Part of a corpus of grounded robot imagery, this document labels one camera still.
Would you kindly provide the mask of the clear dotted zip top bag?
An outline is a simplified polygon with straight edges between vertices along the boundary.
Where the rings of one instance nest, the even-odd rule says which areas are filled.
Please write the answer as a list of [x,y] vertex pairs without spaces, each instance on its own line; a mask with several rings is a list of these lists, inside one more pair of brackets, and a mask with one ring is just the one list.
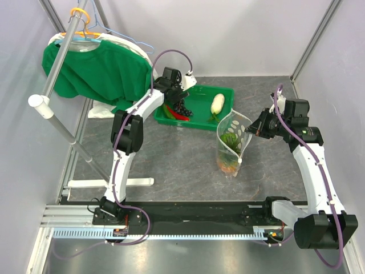
[[245,131],[246,127],[251,125],[252,121],[244,116],[243,114],[231,110],[227,116],[222,118],[222,120],[219,122],[217,126],[217,141],[220,139],[220,136],[222,134],[232,132],[236,135],[238,140],[241,143],[241,159],[243,161],[244,151],[246,150],[247,146],[249,145],[252,135],[250,133],[247,133]]

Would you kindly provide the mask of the green bell pepper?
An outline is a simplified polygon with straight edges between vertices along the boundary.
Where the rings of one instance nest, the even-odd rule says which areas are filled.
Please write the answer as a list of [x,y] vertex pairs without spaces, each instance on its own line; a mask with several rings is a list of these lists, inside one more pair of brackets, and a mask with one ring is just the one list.
[[220,139],[228,146],[228,147],[236,147],[239,144],[239,140],[236,137],[236,135],[232,132],[228,132],[225,134],[222,134],[220,136]]

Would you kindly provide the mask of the orange carrot with green leaves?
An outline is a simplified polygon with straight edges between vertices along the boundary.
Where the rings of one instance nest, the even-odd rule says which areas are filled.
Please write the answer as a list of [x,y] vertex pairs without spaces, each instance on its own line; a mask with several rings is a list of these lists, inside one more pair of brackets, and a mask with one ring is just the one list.
[[227,176],[237,176],[242,162],[241,143],[231,142],[227,146],[221,139],[217,141],[216,162]]

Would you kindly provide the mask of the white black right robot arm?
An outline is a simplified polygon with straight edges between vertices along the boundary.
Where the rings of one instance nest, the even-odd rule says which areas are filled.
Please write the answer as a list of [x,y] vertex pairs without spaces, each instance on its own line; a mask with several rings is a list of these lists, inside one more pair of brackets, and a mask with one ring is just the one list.
[[264,108],[245,130],[265,139],[282,137],[297,162],[306,191],[306,211],[288,198],[268,197],[261,218],[270,225],[283,221],[293,230],[301,249],[341,249],[356,231],[358,220],[346,213],[334,190],[321,132],[309,126],[309,109],[307,100],[287,100],[279,109],[280,116]]

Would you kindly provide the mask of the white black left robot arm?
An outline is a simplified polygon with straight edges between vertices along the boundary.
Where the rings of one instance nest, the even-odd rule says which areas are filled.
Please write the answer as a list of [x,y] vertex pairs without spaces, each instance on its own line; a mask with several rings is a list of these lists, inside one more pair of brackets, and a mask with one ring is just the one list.
[[127,180],[132,161],[143,144],[144,121],[165,100],[176,103],[187,97],[188,89],[196,83],[192,71],[183,75],[177,69],[166,67],[161,77],[151,80],[150,88],[139,101],[115,114],[111,134],[111,178],[98,208],[112,224],[120,224],[125,218]]

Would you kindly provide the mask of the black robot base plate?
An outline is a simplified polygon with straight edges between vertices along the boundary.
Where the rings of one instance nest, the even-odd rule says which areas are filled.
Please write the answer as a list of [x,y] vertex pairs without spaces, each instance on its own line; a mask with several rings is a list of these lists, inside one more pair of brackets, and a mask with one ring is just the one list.
[[238,224],[242,226],[281,226],[271,214],[268,201],[261,202],[129,202],[123,207],[102,200],[94,211],[93,225],[151,225],[162,223]]

